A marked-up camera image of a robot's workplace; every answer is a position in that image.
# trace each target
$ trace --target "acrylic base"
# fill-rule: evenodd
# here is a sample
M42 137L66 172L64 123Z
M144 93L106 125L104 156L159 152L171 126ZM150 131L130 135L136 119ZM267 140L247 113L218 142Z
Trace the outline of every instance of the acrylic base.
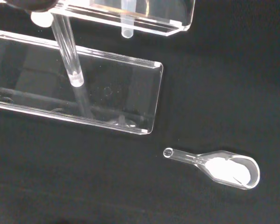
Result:
M77 46L84 84L73 87L55 41L0 31L0 108L148 134L163 66Z

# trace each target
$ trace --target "transparent plastic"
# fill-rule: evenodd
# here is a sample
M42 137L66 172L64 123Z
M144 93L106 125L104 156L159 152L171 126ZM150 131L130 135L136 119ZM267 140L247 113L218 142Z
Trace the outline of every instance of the transparent plastic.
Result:
M84 84L71 84L56 41L0 30L0 108L148 134L163 66L77 46Z
M169 36L190 28L194 6L195 0L59 0L49 11L123 27L123 36L133 30Z
M166 148L164 157L192 164L213 181L239 189L252 189L260 180L260 170L254 159L227 151L206 154L190 154L177 149Z
M67 16L57 14L53 14L53 17L52 30L59 46L70 83L74 87L80 87L84 84L84 78L73 31L70 26L70 19Z

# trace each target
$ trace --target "white powder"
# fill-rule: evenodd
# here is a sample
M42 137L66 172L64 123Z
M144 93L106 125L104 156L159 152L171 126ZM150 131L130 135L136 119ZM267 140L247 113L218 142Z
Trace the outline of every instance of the white powder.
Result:
M250 179L250 172L247 167L232 160L216 157L205 163L208 171L217 179L239 184L234 178L242 184L247 184Z

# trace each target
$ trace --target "black fabric surface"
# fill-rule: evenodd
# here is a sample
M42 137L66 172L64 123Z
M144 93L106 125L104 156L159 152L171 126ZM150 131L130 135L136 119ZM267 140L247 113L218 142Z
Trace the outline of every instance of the black fabric surface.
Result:
M0 14L0 27L53 39ZM170 37L72 20L76 44L164 64L152 134L0 111L0 223L280 224L280 1L197 0ZM227 148L259 164L244 191L166 160Z

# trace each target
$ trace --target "acrylic tray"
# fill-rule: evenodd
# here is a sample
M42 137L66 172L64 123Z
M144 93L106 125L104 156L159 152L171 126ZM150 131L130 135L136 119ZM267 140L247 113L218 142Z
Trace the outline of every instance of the acrylic tray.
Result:
M129 38L134 29L163 36L186 31L194 6L195 0L59 0L50 12L124 27Z
M55 41L0 30L0 108L148 134L163 66L77 46L84 85L72 87Z

